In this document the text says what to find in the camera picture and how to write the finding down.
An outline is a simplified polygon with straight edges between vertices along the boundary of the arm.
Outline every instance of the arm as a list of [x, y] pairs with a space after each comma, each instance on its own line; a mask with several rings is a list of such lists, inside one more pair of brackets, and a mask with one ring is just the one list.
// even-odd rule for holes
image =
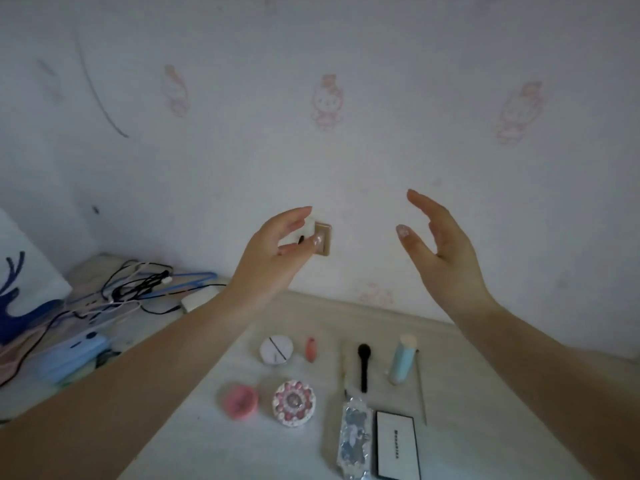
[[567, 347], [510, 314], [487, 291], [466, 234], [443, 206], [407, 198], [431, 220], [434, 254], [407, 226], [397, 232], [437, 304], [507, 385], [598, 479], [640, 475], [640, 404]]
[[270, 219], [226, 290], [0, 430], [2, 478], [116, 478], [315, 252], [319, 236], [278, 248], [310, 212]]

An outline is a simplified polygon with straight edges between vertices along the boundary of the hand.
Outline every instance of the hand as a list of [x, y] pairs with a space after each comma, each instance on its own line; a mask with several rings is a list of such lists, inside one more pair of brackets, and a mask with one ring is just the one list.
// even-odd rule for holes
[[411, 228], [399, 225], [396, 231], [436, 303], [449, 316], [488, 312], [498, 306], [484, 284], [471, 241], [449, 211], [415, 190], [406, 197], [430, 218], [437, 254]]
[[277, 293], [286, 290], [296, 273], [320, 247], [323, 236], [315, 234], [300, 244], [280, 247], [278, 241], [300, 229], [309, 214], [311, 207], [300, 207], [265, 222], [246, 245], [226, 294], [251, 308], [261, 308]]

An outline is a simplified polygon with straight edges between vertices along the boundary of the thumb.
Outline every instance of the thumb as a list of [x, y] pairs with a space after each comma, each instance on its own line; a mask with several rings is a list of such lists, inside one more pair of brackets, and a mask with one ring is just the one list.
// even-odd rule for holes
[[294, 250], [287, 252], [282, 259], [287, 263], [287, 267], [297, 273], [305, 265], [316, 250], [321, 249], [324, 235], [317, 233], [298, 244]]
[[409, 254], [419, 273], [432, 266], [438, 259], [411, 227], [399, 225], [396, 227], [396, 232], [400, 243], [402, 243], [406, 253]]

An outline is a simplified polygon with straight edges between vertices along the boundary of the light blue tube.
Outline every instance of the light blue tube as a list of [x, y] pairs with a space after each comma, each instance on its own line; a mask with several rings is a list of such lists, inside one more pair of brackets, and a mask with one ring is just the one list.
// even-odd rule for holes
[[389, 370], [391, 384], [399, 385], [404, 382], [411, 370], [416, 348], [418, 348], [418, 341], [414, 336], [400, 335], [400, 343], [396, 347], [394, 361], [391, 364], [391, 370]]

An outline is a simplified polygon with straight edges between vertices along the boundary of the manicured nail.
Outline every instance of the manicured nail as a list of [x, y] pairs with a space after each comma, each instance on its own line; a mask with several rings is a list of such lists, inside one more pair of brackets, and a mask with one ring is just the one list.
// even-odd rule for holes
[[409, 235], [409, 227], [400, 224], [399, 226], [396, 226], [396, 232], [400, 238], [407, 237]]

